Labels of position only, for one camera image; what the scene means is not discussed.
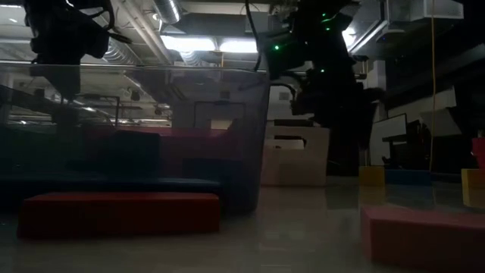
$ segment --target ceiling light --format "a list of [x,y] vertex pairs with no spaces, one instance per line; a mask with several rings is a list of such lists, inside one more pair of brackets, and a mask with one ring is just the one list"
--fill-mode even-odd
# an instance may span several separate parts
[[214,51],[215,44],[208,37],[172,37],[161,36],[167,49],[177,50],[178,52],[194,51]]
[[0,8],[22,8],[19,5],[0,5]]
[[230,53],[258,53],[254,39],[225,39],[219,50]]
[[346,42],[347,47],[351,46],[354,43],[356,37],[355,34],[355,30],[351,27],[342,31],[343,40]]
[[91,108],[91,107],[83,107],[84,110],[86,111],[96,111],[95,109]]

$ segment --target beige block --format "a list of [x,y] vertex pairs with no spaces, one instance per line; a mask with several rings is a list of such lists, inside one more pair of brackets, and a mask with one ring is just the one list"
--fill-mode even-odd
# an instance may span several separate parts
[[[271,186],[323,186],[327,180],[330,130],[319,127],[268,127],[261,183]],[[306,140],[274,140],[274,136]]]

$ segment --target blue block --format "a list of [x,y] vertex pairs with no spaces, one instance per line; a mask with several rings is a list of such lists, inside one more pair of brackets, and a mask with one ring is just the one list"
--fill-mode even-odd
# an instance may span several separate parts
[[386,170],[386,183],[412,186],[432,186],[429,171]]

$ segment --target black equipment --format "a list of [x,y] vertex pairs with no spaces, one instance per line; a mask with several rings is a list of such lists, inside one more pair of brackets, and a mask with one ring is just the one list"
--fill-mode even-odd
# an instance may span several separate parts
[[[114,27],[110,0],[23,0],[25,24],[32,29],[30,43],[37,54],[33,63],[71,64],[72,67],[34,67],[31,75],[47,78],[65,99],[72,100],[80,91],[81,58],[88,54],[102,58],[110,37],[120,42],[131,41],[108,31]],[[92,15],[80,10],[97,8]],[[93,19],[108,12],[108,25],[101,27]]]
[[[292,91],[294,115],[314,114],[313,121],[323,127],[351,127],[360,147],[368,146],[372,118],[383,91],[366,89],[357,83],[342,31],[352,22],[340,13],[351,0],[301,0],[298,9],[286,19],[288,27],[274,33],[260,34],[272,80],[293,77],[300,92]],[[289,69],[311,61],[313,68],[301,78]]]

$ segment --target black cable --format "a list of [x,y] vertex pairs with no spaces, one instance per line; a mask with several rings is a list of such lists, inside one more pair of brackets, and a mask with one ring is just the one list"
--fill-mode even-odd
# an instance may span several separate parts
[[293,97],[293,101],[296,99],[296,90],[293,88],[293,86],[290,86],[289,84],[286,83],[272,83],[271,86],[283,86],[289,89],[289,92],[291,93],[291,96]]
[[[256,46],[258,47],[258,45],[259,45],[258,31],[256,30],[255,22],[252,20],[251,8],[249,7],[249,0],[246,0],[245,5],[246,5],[246,14],[248,15],[248,19],[249,19],[249,25],[251,26],[252,34],[255,37]],[[261,64],[261,53],[259,52],[258,53],[258,60],[256,61],[256,66],[254,68],[254,71],[258,71],[260,64]]]

